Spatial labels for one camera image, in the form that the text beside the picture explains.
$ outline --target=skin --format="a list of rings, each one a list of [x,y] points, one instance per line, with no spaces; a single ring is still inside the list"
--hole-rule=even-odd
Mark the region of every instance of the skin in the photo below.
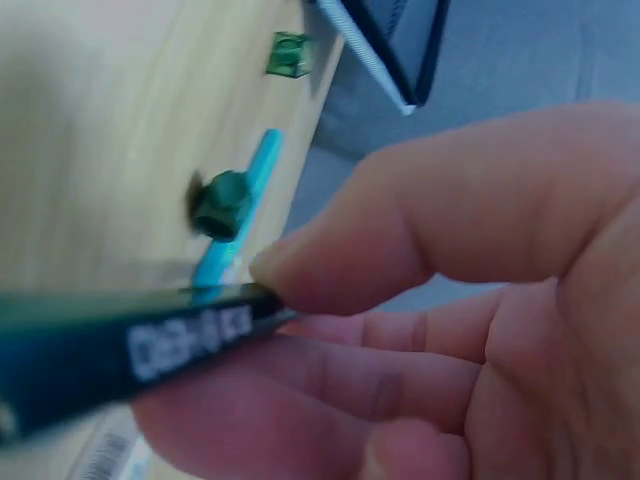
[[[640,477],[639,152],[594,104],[372,155],[253,265],[310,315],[138,402],[147,438],[206,479]],[[509,286],[362,313],[436,272]]]

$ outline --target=gray floor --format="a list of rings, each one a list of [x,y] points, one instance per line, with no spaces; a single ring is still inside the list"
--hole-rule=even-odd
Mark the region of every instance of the gray floor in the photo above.
[[[588,99],[640,101],[637,0],[452,0],[427,106],[400,117],[346,52],[287,230],[308,222],[366,153],[490,117]],[[493,286],[436,278],[385,310],[446,303]]]

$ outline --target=barcode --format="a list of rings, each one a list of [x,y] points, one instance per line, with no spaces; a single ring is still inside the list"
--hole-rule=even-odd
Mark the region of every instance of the barcode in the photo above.
[[[129,450],[131,441],[108,433],[82,476],[83,480],[113,480],[118,473],[122,460]]]

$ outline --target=wooden desk surface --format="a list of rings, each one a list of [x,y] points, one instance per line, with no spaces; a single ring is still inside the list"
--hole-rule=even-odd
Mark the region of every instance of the wooden desk surface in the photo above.
[[[0,288],[186,285],[208,245],[192,178],[244,169],[268,128],[286,141],[243,260],[275,240],[342,48],[303,3],[0,0]],[[312,75],[264,75],[278,30],[319,40]],[[0,478],[65,479],[94,425],[0,456]]]

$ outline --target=fingernail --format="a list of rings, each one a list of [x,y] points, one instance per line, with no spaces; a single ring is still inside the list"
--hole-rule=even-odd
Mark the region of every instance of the fingernail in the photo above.
[[[364,452],[364,465],[362,466],[361,480],[386,480],[387,475],[376,458],[373,443],[369,442]]]
[[[270,278],[286,256],[289,244],[289,238],[285,238],[258,253],[249,265],[252,275],[262,281]]]

